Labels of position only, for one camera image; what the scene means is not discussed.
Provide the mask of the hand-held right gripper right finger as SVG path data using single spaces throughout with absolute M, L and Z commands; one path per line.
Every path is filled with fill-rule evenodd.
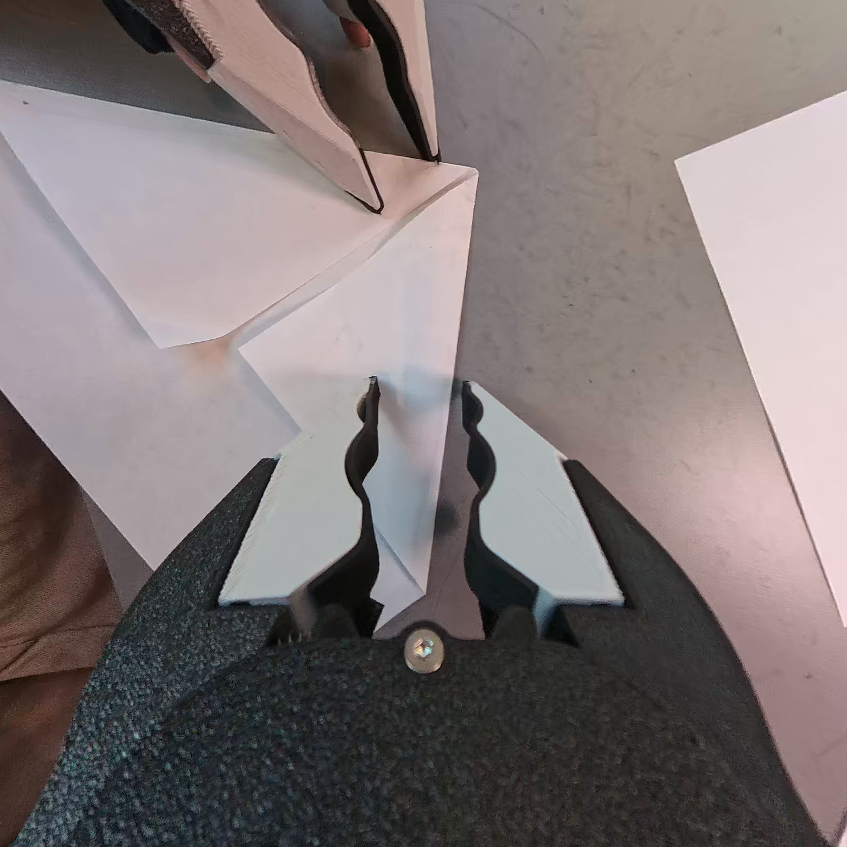
M 484 638 L 516 618 L 540 638 L 575 641 L 565 608 L 626 608 L 566 457 L 472 380 L 461 385 L 461 422 L 476 487 L 464 573 Z

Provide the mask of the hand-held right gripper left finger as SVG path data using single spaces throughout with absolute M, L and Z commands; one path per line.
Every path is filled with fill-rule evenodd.
M 324 609 L 371 630 L 379 551 L 364 483 L 379 456 L 375 376 L 285 446 L 247 524 L 217 605 L 280 607 L 311 634 Z

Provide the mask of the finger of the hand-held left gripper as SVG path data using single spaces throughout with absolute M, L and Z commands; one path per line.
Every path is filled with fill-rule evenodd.
M 386 88 L 419 156 L 439 162 L 429 38 L 423 1 L 349 1 L 372 38 Z
M 363 149 L 323 98 L 312 64 L 255 1 L 190 1 L 211 79 L 334 185 L 380 214 Z

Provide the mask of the white paper sheet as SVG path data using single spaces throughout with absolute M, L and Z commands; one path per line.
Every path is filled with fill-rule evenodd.
M 421 599 L 478 171 L 369 153 L 373 214 L 261 131 L 7 81 L 1 122 L 2 390 L 146 566 L 374 376 L 377 626 Z
M 846 621 L 846 93 L 675 161 Z

